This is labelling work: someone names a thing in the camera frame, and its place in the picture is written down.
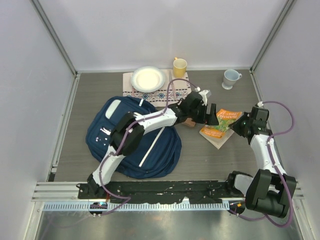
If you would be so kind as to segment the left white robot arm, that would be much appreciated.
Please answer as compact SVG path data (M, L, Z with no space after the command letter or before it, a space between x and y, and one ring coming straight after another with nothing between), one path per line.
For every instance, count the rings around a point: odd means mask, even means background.
M160 178L171 173L182 148L175 125L191 119L219 124L216 106L208 110L209 90L192 91L184 99L157 111L131 96L110 98L87 130L85 142L100 164L87 179L88 192L100 200L115 171L134 179Z

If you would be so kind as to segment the orange treehouse paperback book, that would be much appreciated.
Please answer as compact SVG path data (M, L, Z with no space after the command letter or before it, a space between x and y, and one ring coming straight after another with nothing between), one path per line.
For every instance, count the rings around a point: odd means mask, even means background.
M216 115L219 125L205 125L199 134L219 150L234 133L230 125L235 123L243 113L220 109Z

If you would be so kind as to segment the navy blue student backpack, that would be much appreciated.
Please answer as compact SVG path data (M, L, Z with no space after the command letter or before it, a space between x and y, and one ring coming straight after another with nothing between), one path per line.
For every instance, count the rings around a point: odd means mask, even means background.
M147 115L156 108L143 99L131 96L110 98L90 124L85 142L91 155L101 162L110 143L110 134L119 120L128 112ZM182 141L173 126L154 130L143 136L138 148L125 157L117 172L134 179L161 178L176 167Z

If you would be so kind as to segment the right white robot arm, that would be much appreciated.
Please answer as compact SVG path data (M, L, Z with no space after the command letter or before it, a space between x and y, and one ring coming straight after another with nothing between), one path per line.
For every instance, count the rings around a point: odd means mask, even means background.
M297 181L281 166L274 134L267 128L268 119L269 111L255 105L230 124L236 134L247 139L258 171L255 176L233 171L228 176L225 190L233 198L243 194L247 209L282 219L291 211Z

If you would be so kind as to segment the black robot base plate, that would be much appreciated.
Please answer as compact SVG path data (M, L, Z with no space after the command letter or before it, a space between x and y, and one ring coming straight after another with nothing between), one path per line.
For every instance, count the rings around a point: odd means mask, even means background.
M222 198L243 198L226 181L112 181L106 185L111 193L130 197L130 204L179 204L188 198L191 204L220 203Z

